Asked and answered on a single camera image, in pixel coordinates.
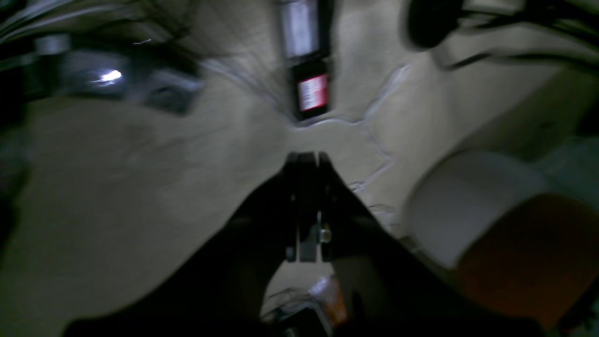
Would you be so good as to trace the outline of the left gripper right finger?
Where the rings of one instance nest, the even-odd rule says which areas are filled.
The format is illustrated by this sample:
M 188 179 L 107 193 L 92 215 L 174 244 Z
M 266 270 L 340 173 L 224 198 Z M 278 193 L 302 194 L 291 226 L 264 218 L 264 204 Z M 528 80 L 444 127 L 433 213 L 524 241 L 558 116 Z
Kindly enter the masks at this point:
M 532 319 L 509 318 L 460 295 L 394 239 L 318 154 L 330 258 L 348 310 L 336 337 L 542 337 Z

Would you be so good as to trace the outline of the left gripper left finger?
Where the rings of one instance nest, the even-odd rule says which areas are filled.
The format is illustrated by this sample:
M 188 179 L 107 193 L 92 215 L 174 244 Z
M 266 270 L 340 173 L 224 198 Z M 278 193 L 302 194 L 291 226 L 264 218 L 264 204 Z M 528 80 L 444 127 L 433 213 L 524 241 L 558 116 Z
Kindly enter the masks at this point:
M 68 325 L 66 337 L 206 337 L 260 331 L 267 286 L 297 258 L 316 155 L 290 153 L 282 169 L 242 202 L 224 227 L 161 285 L 134 303 Z

